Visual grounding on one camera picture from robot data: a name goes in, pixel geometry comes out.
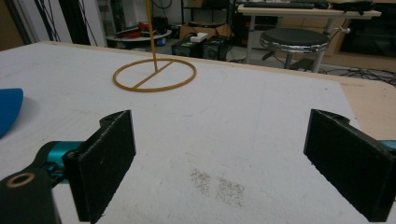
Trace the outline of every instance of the chair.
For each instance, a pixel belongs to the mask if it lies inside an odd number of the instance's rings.
[[[284,68],[290,69],[293,53],[319,53],[322,51],[324,53],[324,50],[329,46],[329,37],[310,30],[275,28],[263,32],[260,43],[263,47],[271,50],[270,53],[262,57],[263,60],[273,55],[275,51],[284,51],[287,53]],[[312,71],[317,72],[318,65]]]

